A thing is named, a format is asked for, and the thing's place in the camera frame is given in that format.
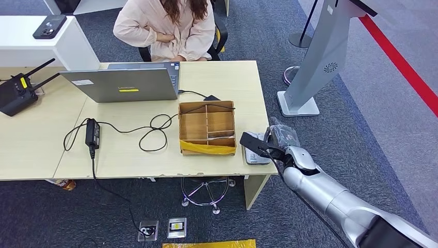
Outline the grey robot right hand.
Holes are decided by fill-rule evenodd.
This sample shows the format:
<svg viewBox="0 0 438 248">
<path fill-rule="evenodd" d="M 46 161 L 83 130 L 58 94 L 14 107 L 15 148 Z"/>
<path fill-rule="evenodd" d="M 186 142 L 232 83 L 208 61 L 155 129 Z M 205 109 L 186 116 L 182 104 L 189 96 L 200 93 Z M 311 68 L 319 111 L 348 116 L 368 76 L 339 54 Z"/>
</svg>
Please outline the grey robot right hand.
<svg viewBox="0 0 438 248">
<path fill-rule="evenodd" d="M 270 125 L 267 127 L 263 140 L 281 149 L 288 146 L 300 147 L 296 130 L 281 122 L 278 118 L 269 117 Z"/>
</svg>

